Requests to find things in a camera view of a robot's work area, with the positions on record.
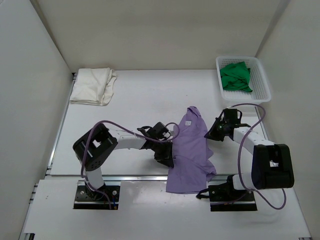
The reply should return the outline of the purple t-shirt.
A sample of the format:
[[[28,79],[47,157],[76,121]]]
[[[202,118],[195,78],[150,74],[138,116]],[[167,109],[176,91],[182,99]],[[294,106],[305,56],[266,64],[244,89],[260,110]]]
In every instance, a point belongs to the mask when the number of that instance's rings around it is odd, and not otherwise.
[[[208,128],[198,108],[189,106],[173,132],[178,136],[172,141],[174,167],[168,170],[166,192],[198,193],[217,173],[209,160],[213,151],[208,147],[205,138]]]

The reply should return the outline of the cream white t-shirt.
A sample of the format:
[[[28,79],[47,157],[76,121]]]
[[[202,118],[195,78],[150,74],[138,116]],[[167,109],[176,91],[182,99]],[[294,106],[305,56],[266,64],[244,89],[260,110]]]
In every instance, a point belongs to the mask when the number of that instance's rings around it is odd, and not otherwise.
[[[78,105],[106,106],[114,95],[116,72],[111,68],[80,68],[69,102]]]

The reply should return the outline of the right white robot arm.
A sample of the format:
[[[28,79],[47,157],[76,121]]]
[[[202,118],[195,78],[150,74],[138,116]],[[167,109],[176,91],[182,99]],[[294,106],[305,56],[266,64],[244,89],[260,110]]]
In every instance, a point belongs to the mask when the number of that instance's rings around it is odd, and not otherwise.
[[[233,189],[257,191],[289,189],[295,178],[290,149],[286,144],[276,144],[254,132],[247,123],[241,123],[242,112],[225,108],[205,134],[205,138],[222,142],[225,137],[239,144],[237,157],[238,174],[229,176]],[[242,149],[252,155],[249,173],[241,172]]]

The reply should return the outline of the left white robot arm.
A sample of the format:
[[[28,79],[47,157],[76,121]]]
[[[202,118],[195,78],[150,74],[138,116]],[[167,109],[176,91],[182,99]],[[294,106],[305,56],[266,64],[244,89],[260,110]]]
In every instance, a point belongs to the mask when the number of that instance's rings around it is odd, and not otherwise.
[[[115,150],[152,150],[158,163],[169,168],[174,167],[170,130],[162,122],[157,122],[153,127],[142,126],[137,129],[140,133],[125,129],[116,123],[113,125],[119,130],[111,130],[105,126],[106,123],[96,123],[72,146],[81,163],[81,177],[85,179],[89,190],[102,191],[104,188],[101,166]]]

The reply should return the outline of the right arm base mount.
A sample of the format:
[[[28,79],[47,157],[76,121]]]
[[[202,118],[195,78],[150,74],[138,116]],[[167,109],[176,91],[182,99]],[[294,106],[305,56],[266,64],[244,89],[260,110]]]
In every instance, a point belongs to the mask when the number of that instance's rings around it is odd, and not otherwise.
[[[207,199],[211,212],[255,212],[258,210],[254,193],[245,189],[234,189],[233,175],[225,183],[209,185],[196,198]]]

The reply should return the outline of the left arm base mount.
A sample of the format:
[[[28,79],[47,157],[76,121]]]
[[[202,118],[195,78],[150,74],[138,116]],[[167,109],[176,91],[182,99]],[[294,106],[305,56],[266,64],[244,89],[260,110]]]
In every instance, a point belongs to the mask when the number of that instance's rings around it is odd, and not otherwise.
[[[115,211],[119,208],[120,185],[105,185],[101,192],[92,191],[84,181],[78,181],[73,208],[76,210],[111,210]]]

